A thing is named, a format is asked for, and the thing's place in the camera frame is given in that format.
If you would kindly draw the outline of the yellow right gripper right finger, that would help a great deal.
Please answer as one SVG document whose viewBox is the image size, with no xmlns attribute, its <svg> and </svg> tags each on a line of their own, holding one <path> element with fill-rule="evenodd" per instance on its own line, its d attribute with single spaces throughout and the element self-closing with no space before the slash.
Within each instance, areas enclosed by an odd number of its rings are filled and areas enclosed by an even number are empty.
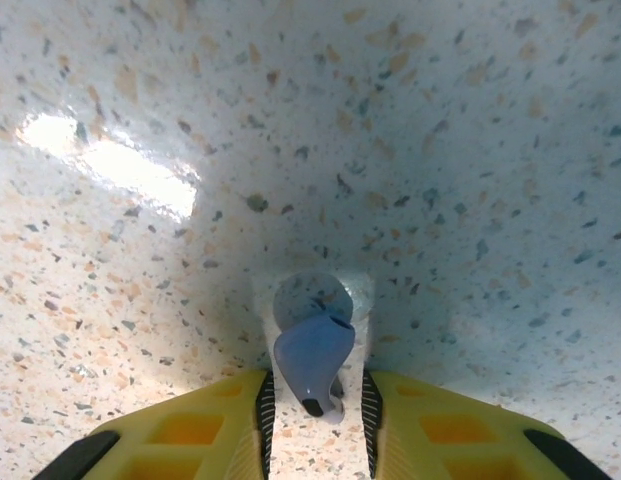
<svg viewBox="0 0 621 480">
<path fill-rule="evenodd" d="M 386 371 L 365 371 L 361 414 L 374 479 L 605 479 L 531 417 Z"/>
</svg>

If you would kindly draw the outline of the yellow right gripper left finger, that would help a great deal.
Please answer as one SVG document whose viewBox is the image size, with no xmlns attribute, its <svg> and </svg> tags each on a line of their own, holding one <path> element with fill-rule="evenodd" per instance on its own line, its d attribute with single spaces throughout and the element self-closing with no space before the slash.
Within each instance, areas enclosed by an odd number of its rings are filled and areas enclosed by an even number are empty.
<svg viewBox="0 0 621 480">
<path fill-rule="evenodd" d="M 40 479 L 266 479 L 274 378 L 251 370 L 112 419 L 73 442 Z"/>
</svg>

